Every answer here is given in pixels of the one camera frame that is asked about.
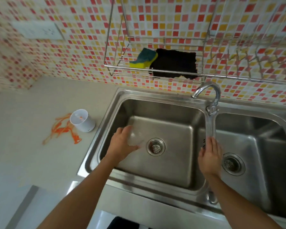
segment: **double bowl sink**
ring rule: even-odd
[[[133,125],[129,142],[140,149],[117,165],[107,184],[225,220],[197,162],[206,135],[215,135],[224,150],[222,180],[286,224],[286,110],[220,102],[210,117],[206,103],[119,88],[78,175],[95,169],[118,127]]]

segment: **faucet spout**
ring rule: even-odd
[[[209,87],[212,87],[215,90],[216,96],[215,96],[215,99],[206,107],[206,110],[209,113],[213,113],[214,111],[217,110],[218,101],[219,101],[220,95],[221,95],[220,87],[218,86],[218,84],[216,84],[212,81],[205,82],[199,88],[197,88],[197,90],[192,95],[192,98],[196,99],[201,92],[203,92],[205,89],[207,89]]]

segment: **person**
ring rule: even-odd
[[[103,187],[112,171],[128,154],[139,149],[127,143],[131,126],[118,128],[111,138],[107,154],[99,165],[43,220],[37,229],[86,229]],[[213,137],[198,156],[199,168],[216,195],[221,209],[233,229],[281,228],[260,208],[246,200],[220,178],[222,148]]]

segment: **person's left arm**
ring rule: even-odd
[[[138,146],[129,146],[131,126],[118,128],[99,165],[65,196],[37,229],[86,229],[112,169]]]

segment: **white power socket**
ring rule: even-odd
[[[64,39],[52,21],[15,21],[11,23],[25,38],[29,39]]]

